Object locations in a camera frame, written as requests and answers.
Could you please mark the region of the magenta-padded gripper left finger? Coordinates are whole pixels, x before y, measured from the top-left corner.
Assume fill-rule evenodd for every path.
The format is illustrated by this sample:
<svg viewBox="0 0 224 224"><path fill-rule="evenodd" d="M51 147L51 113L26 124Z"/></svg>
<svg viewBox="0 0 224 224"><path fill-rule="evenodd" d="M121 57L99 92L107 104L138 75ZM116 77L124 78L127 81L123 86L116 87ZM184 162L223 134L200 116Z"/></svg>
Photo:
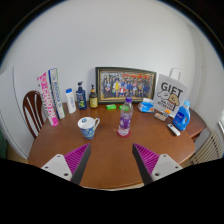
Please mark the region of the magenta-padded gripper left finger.
<svg viewBox="0 0 224 224"><path fill-rule="evenodd" d="M56 154L42 169L79 185L91 154L91 144L80 146L66 155Z"/></svg>

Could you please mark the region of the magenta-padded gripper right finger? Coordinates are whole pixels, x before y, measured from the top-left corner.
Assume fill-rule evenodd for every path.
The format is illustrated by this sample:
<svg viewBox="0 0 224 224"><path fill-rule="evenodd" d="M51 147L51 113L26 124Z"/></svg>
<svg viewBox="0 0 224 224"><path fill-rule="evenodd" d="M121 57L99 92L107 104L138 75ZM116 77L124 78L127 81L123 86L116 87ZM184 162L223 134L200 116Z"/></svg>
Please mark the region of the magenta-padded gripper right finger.
<svg viewBox="0 0 224 224"><path fill-rule="evenodd" d="M133 144L132 153L145 185L182 169L168 154L157 154L137 143Z"/></svg>

